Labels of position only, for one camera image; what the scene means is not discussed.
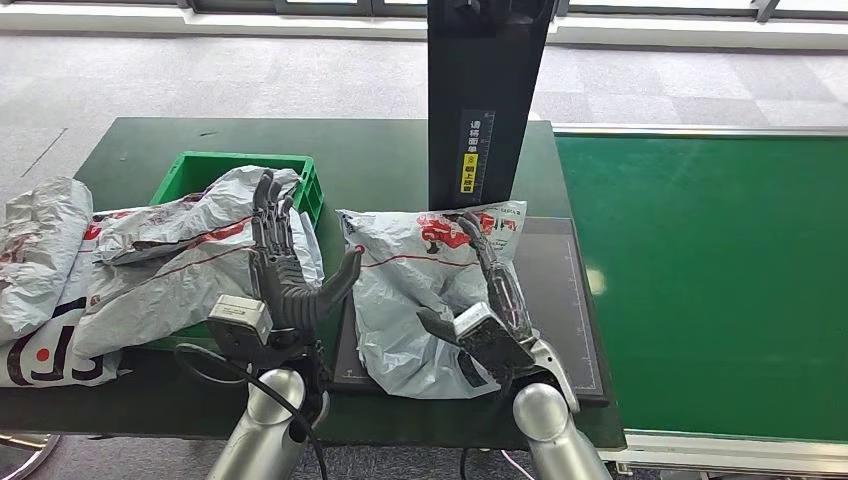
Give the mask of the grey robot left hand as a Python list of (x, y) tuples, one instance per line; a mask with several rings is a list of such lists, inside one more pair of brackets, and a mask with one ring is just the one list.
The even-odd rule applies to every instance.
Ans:
[(251, 279), (276, 329), (313, 331), (351, 294), (363, 251), (346, 251), (335, 274), (319, 287), (310, 286), (294, 248), (292, 204), (274, 172), (264, 170), (253, 194)]

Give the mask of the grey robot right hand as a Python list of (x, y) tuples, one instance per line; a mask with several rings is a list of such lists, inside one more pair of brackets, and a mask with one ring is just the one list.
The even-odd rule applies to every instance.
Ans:
[(475, 215), (465, 212), (449, 218), (469, 237), (486, 282), (488, 304), (474, 305), (451, 320), (422, 307), (416, 312), (420, 323), (437, 338), (466, 349), (489, 341), (505, 341), (529, 350), (537, 335), (515, 275), (498, 259)]

